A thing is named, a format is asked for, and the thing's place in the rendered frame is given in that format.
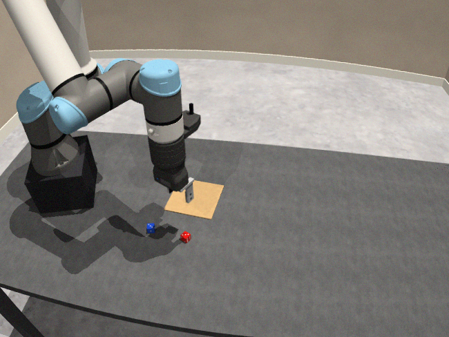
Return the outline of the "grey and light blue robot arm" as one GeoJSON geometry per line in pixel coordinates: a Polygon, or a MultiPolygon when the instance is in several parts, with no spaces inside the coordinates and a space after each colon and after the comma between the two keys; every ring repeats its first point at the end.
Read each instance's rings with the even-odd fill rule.
{"type": "Polygon", "coordinates": [[[154,126],[181,119],[178,65],[119,58],[104,70],[90,57],[81,0],[2,2],[44,79],[27,87],[16,104],[38,174],[72,168],[80,150],[70,134],[130,99],[143,105],[154,126]]]}

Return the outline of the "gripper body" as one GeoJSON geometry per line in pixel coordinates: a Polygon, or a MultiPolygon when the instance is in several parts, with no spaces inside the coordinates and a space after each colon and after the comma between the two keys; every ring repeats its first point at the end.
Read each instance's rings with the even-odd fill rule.
{"type": "Polygon", "coordinates": [[[182,111],[181,119],[174,124],[154,126],[146,121],[156,182],[175,192],[189,183],[184,139],[196,132],[200,124],[201,117],[193,112],[193,103],[189,104],[189,111],[182,111]]]}

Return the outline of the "blue die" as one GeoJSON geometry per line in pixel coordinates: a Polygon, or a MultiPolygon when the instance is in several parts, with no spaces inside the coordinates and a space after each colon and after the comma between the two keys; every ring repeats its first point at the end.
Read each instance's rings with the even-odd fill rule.
{"type": "Polygon", "coordinates": [[[154,223],[147,224],[146,229],[148,233],[155,233],[155,224],[154,223]]]}

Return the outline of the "tan square mat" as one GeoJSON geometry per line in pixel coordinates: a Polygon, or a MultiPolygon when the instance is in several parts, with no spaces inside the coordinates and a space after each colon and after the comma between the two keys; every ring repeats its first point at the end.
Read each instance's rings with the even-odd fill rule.
{"type": "Polygon", "coordinates": [[[194,199],[186,203],[185,190],[173,191],[164,210],[211,220],[224,186],[194,180],[194,199]]]}

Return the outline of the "red die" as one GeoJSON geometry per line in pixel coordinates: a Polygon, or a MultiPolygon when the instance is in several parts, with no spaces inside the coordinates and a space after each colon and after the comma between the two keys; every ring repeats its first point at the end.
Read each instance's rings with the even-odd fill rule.
{"type": "Polygon", "coordinates": [[[185,243],[187,243],[190,239],[191,239],[191,234],[188,232],[184,232],[180,235],[181,240],[184,241],[185,243]]]}

